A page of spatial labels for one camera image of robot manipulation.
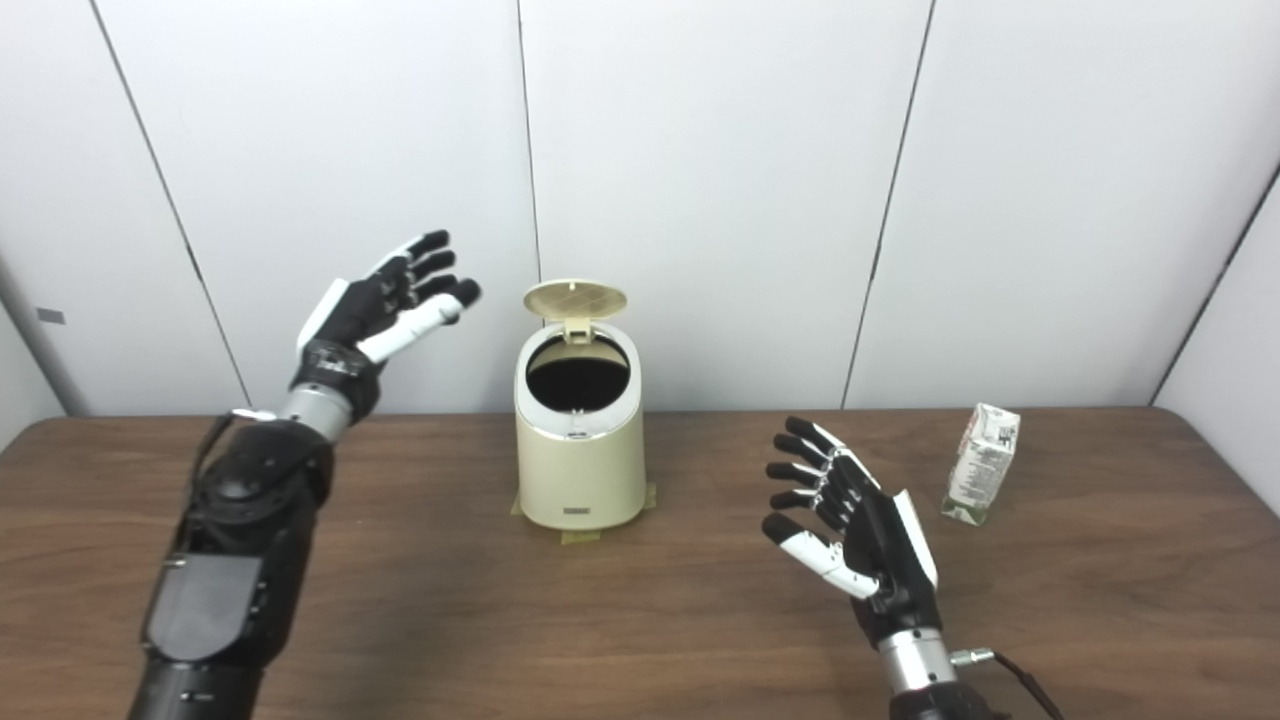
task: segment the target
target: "black cable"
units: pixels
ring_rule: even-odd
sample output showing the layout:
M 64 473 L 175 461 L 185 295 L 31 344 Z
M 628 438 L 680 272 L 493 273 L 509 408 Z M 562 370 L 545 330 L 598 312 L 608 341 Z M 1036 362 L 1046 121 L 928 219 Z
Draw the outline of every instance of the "black cable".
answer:
M 1036 680 L 1036 675 L 1032 675 L 1030 673 L 1023 670 L 1012 660 L 1005 657 L 1004 655 L 1000 655 L 998 652 L 995 653 L 995 660 L 996 662 L 1004 665 L 1010 673 L 1012 673 L 1015 678 L 1018 678 L 1018 682 L 1021 683 L 1024 688 L 1027 688 L 1027 692 L 1032 693 L 1032 697 L 1036 698 L 1036 702 L 1038 702 L 1041 707 L 1044 708 L 1044 712 L 1050 717 L 1052 717 L 1053 720 L 1065 720 L 1062 717 L 1062 711 L 1059 710 L 1056 705 L 1053 705 L 1053 701 L 1050 700 L 1048 693 L 1046 693 L 1044 688 L 1042 688 L 1041 684 Z

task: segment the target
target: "trash can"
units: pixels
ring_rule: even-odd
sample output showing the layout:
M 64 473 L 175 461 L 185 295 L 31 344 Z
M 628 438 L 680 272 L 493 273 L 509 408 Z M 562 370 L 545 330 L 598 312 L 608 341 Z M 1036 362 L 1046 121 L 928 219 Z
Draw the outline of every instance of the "trash can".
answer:
M 539 525 L 595 530 L 645 502 L 640 355 L 600 323 L 626 296 L 590 281 L 552 281 L 525 293 L 547 319 L 516 364 L 520 507 Z

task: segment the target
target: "carton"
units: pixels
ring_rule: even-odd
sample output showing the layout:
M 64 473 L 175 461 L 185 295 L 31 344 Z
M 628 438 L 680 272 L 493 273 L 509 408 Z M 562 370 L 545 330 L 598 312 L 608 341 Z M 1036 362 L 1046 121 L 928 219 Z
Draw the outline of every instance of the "carton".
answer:
M 991 503 L 1014 461 L 1020 424 L 1016 413 L 982 402 L 974 407 L 942 498 L 943 515 L 970 525 L 987 521 Z

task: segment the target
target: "panel seam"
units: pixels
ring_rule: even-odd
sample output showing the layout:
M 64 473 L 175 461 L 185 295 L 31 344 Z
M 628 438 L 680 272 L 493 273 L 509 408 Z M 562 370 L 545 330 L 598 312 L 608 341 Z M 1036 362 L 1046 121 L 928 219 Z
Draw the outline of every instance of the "panel seam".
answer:
M 863 329 L 867 325 L 867 306 L 872 300 L 872 286 L 876 283 L 876 270 L 879 268 L 881 250 L 884 247 L 884 228 L 888 227 L 888 213 L 893 205 L 893 190 L 897 187 L 897 172 L 902 167 L 902 149 L 906 147 L 906 131 L 911 126 L 911 110 L 915 108 L 915 92 L 920 87 L 920 70 L 924 68 L 924 53 L 929 46 L 929 31 L 933 28 L 933 9 L 937 0 L 929 1 L 929 14 L 924 19 L 924 35 L 920 37 L 920 55 L 915 59 L 915 76 L 911 78 L 911 94 L 906 100 L 906 114 L 902 117 L 902 135 L 897 140 L 897 155 L 893 158 L 893 173 L 888 179 L 888 193 L 884 196 L 884 213 L 881 215 L 879 233 L 876 236 L 876 255 L 872 256 L 870 275 L 867 278 L 867 292 L 863 295 L 863 307 L 858 315 L 858 332 L 854 334 L 854 351 L 849 356 L 849 373 L 845 375 L 845 392 L 840 398 L 840 409 L 849 409 L 849 391 L 854 384 L 854 364 L 863 342 Z
M 1222 263 L 1222 268 L 1217 272 L 1217 277 L 1213 278 L 1213 284 L 1210 286 L 1208 292 L 1204 295 L 1204 300 L 1201 302 L 1199 309 L 1196 310 L 1196 316 L 1192 318 L 1190 325 L 1187 328 L 1187 333 L 1183 336 L 1181 342 L 1178 343 L 1178 350 L 1174 351 L 1172 360 L 1169 361 L 1169 366 L 1165 368 L 1165 374 L 1160 377 L 1160 382 L 1156 383 L 1156 392 L 1151 393 L 1151 402 L 1147 404 L 1148 407 L 1156 406 L 1156 400 L 1160 393 L 1165 389 L 1165 384 L 1169 382 L 1170 375 L 1174 374 L 1174 368 L 1178 366 L 1178 361 L 1181 359 L 1183 352 L 1187 351 L 1188 343 L 1190 343 L 1192 336 L 1196 334 L 1196 328 L 1199 327 L 1201 320 L 1204 318 L 1204 311 L 1208 310 L 1210 304 L 1213 301 L 1213 296 L 1217 295 L 1217 288 L 1222 284 L 1222 278 L 1226 277 L 1226 272 L 1231 268 L 1231 263 L 1235 261 L 1235 256 L 1240 252 L 1240 246 L 1244 245 L 1244 238 L 1249 236 L 1249 231 L 1253 229 L 1254 220 L 1262 213 L 1263 205 L 1267 204 L 1267 199 L 1276 187 L 1276 179 L 1280 178 L 1280 165 L 1271 173 L 1271 179 L 1267 181 L 1266 188 L 1262 191 L 1262 197 L 1258 199 L 1258 204 L 1253 206 L 1253 211 L 1249 213 L 1249 219 L 1244 223 L 1244 229 L 1240 231 L 1239 237 L 1235 238 L 1235 245 L 1231 246 L 1231 251 L 1226 255 L 1226 261 Z
M 534 129 L 529 119 L 529 72 L 525 58 L 525 4 L 516 0 L 516 36 L 520 42 L 520 88 L 525 101 L 525 143 L 529 149 L 529 201 L 534 214 L 534 258 L 538 260 L 538 284 L 543 282 L 543 247 L 538 229 L 538 186 L 534 174 Z
M 227 350 L 227 359 L 232 364 L 232 372 L 236 373 L 236 382 L 239 383 L 241 393 L 244 395 L 244 402 L 252 406 L 252 400 L 248 395 L 248 387 L 244 384 L 244 375 L 241 373 L 239 364 L 236 361 L 236 354 L 232 352 L 232 345 L 227 340 L 227 329 L 223 327 L 223 320 L 218 315 L 218 307 L 214 305 L 214 296 L 209 292 L 209 284 L 205 282 L 205 275 L 200 270 L 200 263 L 196 260 L 196 251 L 191 246 L 191 240 L 187 237 L 187 228 L 182 223 L 182 215 L 178 214 L 178 205 L 173 200 L 173 193 L 169 191 L 169 181 L 164 177 L 164 170 L 160 168 L 160 159 L 156 156 L 155 146 L 151 143 L 151 136 L 147 133 L 147 127 L 142 122 L 142 114 L 138 111 L 138 104 L 133 99 L 133 90 L 129 87 L 129 81 L 124 77 L 124 67 L 120 64 L 120 58 L 115 53 L 115 45 L 111 42 L 111 36 L 106 32 L 106 22 L 102 20 L 102 13 L 97 8 L 97 0 L 88 0 L 90 8 L 93 9 L 93 18 L 97 20 L 97 28 L 102 33 L 102 41 L 106 44 L 106 51 L 111 56 L 111 64 L 115 67 L 115 74 L 120 78 L 120 86 L 124 88 L 124 97 L 129 101 L 129 110 L 133 113 L 133 119 L 138 124 L 138 132 L 142 133 L 142 142 L 147 147 L 147 155 L 151 158 L 151 165 L 156 170 L 156 177 L 160 179 L 160 188 L 164 191 L 165 201 L 169 204 L 169 211 L 173 214 L 174 223 L 178 225 L 178 234 L 182 237 L 182 245 L 187 250 L 187 258 L 191 260 L 191 268 L 196 273 L 196 282 L 200 283 L 201 291 L 205 293 L 205 302 L 209 305 L 209 313 L 214 318 L 214 327 L 218 328 L 218 337 L 223 342 L 223 347 Z

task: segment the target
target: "open lid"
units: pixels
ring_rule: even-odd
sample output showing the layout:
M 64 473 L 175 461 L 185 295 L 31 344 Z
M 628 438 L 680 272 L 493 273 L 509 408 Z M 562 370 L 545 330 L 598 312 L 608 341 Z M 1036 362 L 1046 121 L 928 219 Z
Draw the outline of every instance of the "open lid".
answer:
M 591 281 L 549 281 L 525 293 L 530 313 L 564 323 L 564 341 L 571 345 L 591 342 L 591 320 L 616 315 L 626 306 L 621 290 Z

